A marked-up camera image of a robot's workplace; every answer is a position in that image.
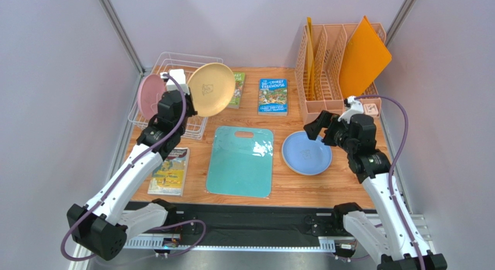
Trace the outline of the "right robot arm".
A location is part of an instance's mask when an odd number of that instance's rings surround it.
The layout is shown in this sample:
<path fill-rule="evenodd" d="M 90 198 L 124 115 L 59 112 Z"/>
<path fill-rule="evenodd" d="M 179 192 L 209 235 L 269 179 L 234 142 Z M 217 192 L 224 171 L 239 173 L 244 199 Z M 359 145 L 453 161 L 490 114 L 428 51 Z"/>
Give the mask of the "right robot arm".
<path fill-rule="evenodd" d="M 382 229 L 371 223 L 357 203 L 336 205 L 334 224 L 350 233 L 376 263 L 377 269 L 447 269 L 443 254 L 435 254 L 419 233 L 403 202 L 399 200 L 392 165 L 376 146 L 374 119 L 355 114 L 348 119 L 322 111 L 304 126 L 310 140 L 335 146 L 347 154 L 349 168 L 370 196 Z"/>

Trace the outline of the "yellow plate with bear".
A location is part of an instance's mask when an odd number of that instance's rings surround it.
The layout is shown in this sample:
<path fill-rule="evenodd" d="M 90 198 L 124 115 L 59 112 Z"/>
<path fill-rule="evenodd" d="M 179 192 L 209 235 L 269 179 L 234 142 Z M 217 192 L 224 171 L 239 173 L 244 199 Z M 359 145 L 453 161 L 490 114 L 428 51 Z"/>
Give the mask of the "yellow plate with bear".
<path fill-rule="evenodd" d="M 208 63 L 190 76 L 188 86 L 198 116 L 211 117 L 227 108 L 234 95 L 236 81 L 228 66 Z"/>

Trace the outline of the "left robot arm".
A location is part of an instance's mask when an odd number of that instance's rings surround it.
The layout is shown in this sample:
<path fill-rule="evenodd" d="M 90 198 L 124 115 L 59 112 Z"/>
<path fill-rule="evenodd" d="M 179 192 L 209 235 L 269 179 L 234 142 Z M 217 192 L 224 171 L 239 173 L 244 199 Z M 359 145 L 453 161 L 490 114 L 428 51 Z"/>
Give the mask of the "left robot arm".
<path fill-rule="evenodd" d="M 185 133 L 187 120 L 196 115 L 191 95 L 179 90 L 164 92 L 158 112 L 141 131 L 131 154 L 110 181 L 85 205 L 72 205 L 67 212 L 70 229 L 60 250 L 68 255 L 68 238 L 91 251 L 90 257 L 114 259 L 131 238 L 166 222 L 171 204 L 154 200 L 144 208 L 124 214 L 131 197 L 146 177 L 162 165 Z"/>

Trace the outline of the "blue plate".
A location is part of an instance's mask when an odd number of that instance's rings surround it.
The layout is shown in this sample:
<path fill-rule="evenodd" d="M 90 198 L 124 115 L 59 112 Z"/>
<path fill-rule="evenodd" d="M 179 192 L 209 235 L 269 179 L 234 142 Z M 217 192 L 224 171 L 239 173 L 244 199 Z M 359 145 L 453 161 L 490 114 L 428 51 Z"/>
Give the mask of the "blue plate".
<path fill-rule="evenodd" d="M 290 134 L 283 142 L 281 153 L 285 164 L 295 173 L 312 176 L 322 174 L 332 163 L 332 150 L 321 142 L 308 138 L 305 131 Z"/>

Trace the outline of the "yellow book near left arm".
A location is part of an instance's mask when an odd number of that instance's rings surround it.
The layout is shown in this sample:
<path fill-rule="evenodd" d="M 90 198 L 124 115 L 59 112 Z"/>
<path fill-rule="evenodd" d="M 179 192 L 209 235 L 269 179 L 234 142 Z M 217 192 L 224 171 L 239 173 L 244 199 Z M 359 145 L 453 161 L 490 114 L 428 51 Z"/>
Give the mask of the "yellow book near left arm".
<path fill-rule="evenodd" d="M 188 147 L 173 149 L 162 165 L 152 172 L 148 194 L 182 196 L 190 153 Z"/>

